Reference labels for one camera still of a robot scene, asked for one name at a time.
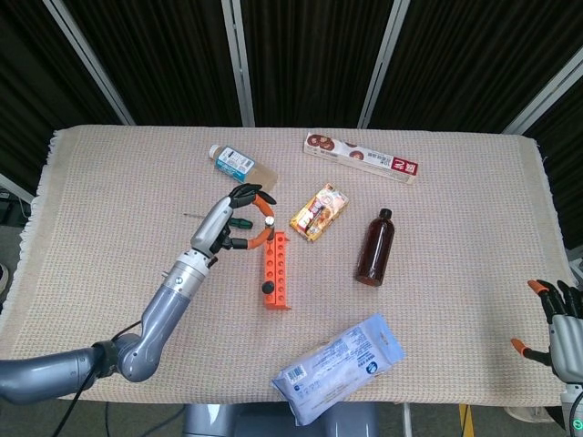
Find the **robotic hand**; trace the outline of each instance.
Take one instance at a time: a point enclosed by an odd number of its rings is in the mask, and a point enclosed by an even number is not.
[[[561,394],[567,436],[583,437],[583,292],[559,281],[563,298],[549,282],[530,280],[547,316],[549,352],[533,351],[519,339],[512,339],[523,357],[550,366],[566,385]]]
[[[229,219],[235,208],[254,204],[266,216],[256,239],[232,239]],[[162,349],[190,300],[217,262],[221,249],[254,249],[271,237],[275,200],[261,185],[244,184],[221,199],[200,224],[191,249],[182,253],[142,314],[141,335],[118,334],[80,349],[33,358],[0,361],[0,398],[30,403],[80,392],[97,378],[118,372],[129,381],[144,381],[158,368]]]

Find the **brown glass bottle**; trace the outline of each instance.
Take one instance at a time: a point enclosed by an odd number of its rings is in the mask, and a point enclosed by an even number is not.
[[[393,244],[392,214],[390,209],[381,209],[379,217],[375,218],[368,227],[354,275],[354,278],[363,284],[373,287],[383,284],[386,261],[389,259]]]

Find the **black bottle cap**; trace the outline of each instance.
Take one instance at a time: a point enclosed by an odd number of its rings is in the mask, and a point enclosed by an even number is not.
[[[382,217],[383,219],[390,219],[392,215],[393,215],[393,212],[390,209],[383,208],[383,209],[381,209],[381,213],[379,214],[379,217]]]
[[[274,290],[275,284],[273,283],[272,280],[263,282],[263,285],[261,285],[261,291],[263,291],[264,294],[272,294]]]

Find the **red label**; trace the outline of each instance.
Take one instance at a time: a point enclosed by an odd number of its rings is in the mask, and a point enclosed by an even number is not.
[[[393,158],[393,164],[391,164],[392,170],[402,171],[409,175],[417,174],[417,164],[406,159]]]

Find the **beige tablecloth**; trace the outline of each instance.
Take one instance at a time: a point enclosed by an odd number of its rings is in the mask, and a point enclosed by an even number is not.
[[[132,402],[276,401],[270,379],[341,330],[382,313],[407,357],[351,400],[558,403],[561,383],[510,338],[547,347],[527,279],[570,280],[536,144],[522,137],[311,129],[419,163],[412,186],[302,153],[307,129],[83,126],[56,133],[22,260],[0,316],[0,358],[106,340],[138,320],[199,219],[236,184],[208,158],[232,144],[276,170],[288,231],[288,304],[261,303],[262,251],[222,251],[143,383],[114,375],[83,397]],[[350,205],[315,243],[290,217],[332,182]],[[393,210],[384,285],[355,282],[365,229]],[[239,217],[261,222],[253,208]],[[242,236],[250,232],[239,230]]]

